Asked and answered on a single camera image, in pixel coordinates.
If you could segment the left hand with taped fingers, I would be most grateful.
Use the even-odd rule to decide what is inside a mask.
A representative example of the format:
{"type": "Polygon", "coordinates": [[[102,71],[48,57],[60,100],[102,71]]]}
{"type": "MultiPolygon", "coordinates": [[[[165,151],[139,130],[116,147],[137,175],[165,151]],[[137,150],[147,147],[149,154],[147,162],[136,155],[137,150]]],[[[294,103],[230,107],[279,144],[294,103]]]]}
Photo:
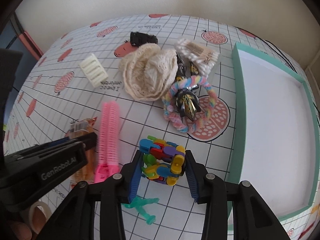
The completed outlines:
{"type": "Polygon", "coordinates": [[[10,228],[17,239],[36,239],[51,215],[50,207],[42,201],[37,201],[21,211],[18,220],[11,222],[10,228]]]}

